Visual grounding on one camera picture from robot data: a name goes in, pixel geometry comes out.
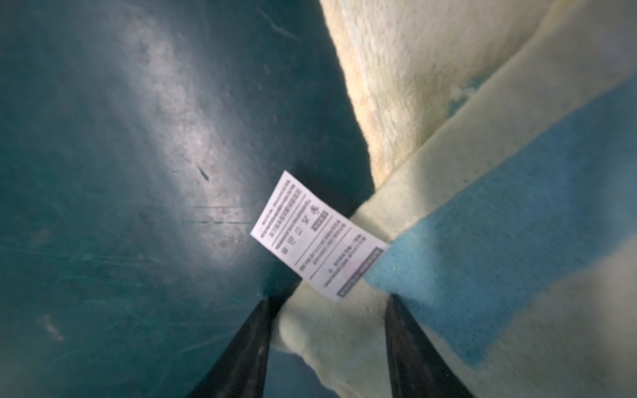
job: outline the blue stripe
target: blue stripe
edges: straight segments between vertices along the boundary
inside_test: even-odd
[[[634,76],[406,231],[366,280],[481,363],[538,292],[637,232],[636,115]]]

